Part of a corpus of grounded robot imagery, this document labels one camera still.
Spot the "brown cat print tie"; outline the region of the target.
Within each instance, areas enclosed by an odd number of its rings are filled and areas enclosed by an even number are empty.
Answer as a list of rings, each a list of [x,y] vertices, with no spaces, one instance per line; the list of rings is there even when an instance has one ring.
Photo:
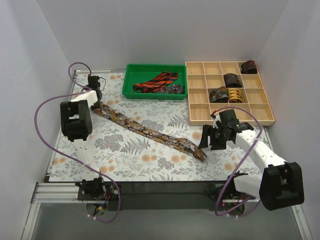
[[[204,151],[189,139],[174,137],[165,133],[161,133],[159,131],[155,131],[133,120],[132,118],[127,117],[126,115],[113,109],[107,104],[99,102],[99,106],[97,108],[94,108],[93,112],[127,130],[168,146],[181,153],[192,156],[200,162],[203,162],[207,159],[207,155],[204,153]]]

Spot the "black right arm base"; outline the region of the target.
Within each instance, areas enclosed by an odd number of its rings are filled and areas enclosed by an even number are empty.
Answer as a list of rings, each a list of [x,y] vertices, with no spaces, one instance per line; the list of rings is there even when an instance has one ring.
[[[217,201],[218,197],[223,190],[224,185],[218,183],[210,183],[208,186],[205,187],[204,193],[207,197],[211,200]],[[229,185],[225,191],[223,192],[222,199],[228,200],[244,200],[247,195],[243,192],[239,192],[235,189],[234,186]]]

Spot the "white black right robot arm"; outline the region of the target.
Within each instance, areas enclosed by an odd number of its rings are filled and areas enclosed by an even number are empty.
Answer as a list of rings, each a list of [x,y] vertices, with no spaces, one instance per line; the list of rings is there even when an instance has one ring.
[[[218,211],[218,207],[225,192],[232,199],[243,194],[258,198],[269,211],[304,203],[303,173],[300,165],[297,162],[288,162],[274,153],[260,140],[260,132],[255,132],[248,122],[237,119],[236,110],[236,107],[215,110],[211,114],[213,125],[206,124],[202,127],[198,147],[210,147],[212,151],[224,150],[227,142],[232,141],[245,151],[238,164],[242,165],[247,158],[251,158],[262,176],[242,174],[238,171],[239,166],[236,166],[217,197],[215,214],[223,215]]]

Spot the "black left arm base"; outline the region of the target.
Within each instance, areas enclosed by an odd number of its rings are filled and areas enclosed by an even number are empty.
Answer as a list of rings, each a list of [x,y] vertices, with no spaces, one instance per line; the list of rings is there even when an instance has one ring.
[[[79,201],[117,201],[119,193],[122,192],[122,186],[118,185],[119,190],[113,183],[100,181],[77,182],[78,187],[77,200]]]

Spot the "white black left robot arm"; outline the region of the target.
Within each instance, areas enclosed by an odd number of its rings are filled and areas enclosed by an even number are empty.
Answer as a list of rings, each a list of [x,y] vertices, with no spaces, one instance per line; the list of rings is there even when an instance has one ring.
[[[94,150],[91,143],[93,124],[91,119],[91,107],[98,103],[95,90],[85,92],[70,101],[60,103],[61,130],[71,142],[77,159],[84,166],[82,179],[91,181],[99,176],[98,173],[88,169],[98,170],[94,159]]]

